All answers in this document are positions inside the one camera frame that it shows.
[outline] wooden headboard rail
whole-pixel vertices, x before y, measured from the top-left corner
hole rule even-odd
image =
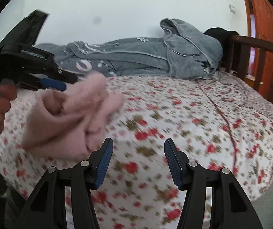
[[[228,73],[230,72],[232,67],[235,44],[241,45],[241,54],[240,54],[240,61],[238,65],[237,77],[242,80],[244,80],[245,76],[247,75],[251,47],[259,48],[259,52],[260,52],[259,62],[258,62],[255,82],[253,85],[253,89],[258,91],[260,87],[260,82],[263,76],[263,71],[264,71],[264,66],[266,61],[266,52],[273,53],[273,43],[266,40],[262,40],[262,39],[233,35],[230,38],[230,48],[229,48],[227,62],[226,62],[226,72]],[[267,100],[273,103],[273,80],[271,81],[271,84],[269,86]]]

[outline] bed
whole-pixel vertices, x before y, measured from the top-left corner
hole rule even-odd
[[[163,152],[166,138],[172,138],[180,151],[205,168],[228,167],[251,201],[271,185],[273,81],[268,101],[256,90],[263,73],[263,54],[273,52],[273,43],[233,36],[231,44],[226,72],[217,72],[212,80],[108,79],[107,89],[124,93],[126,102],[107,126],[114,154],[103,185],[92,192],[100,228],[170,229],[178,223],[185,193],[172,181]],[[242,44],[237,77],[228,73],[234,44]],[[244,82],[250,46],[261,50],[253,89]],[[76,164],[38,158],[21,148],[26,116],[38,95],[40,92],[18,93],[0,136],[0,173],[25,198],[48,167],[63,169]],[[73,228],[69,189],[66,204],[68,227]],[[210,211],[208,189],[204,227]]]

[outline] pink knit fabric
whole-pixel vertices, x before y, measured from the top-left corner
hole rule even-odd
[[[105,83],[104,75],[93,73],[65,92],[45,92],[27,119],[23,149],[41,157],[88,158],[104,140],[109,115],[124,103]]]

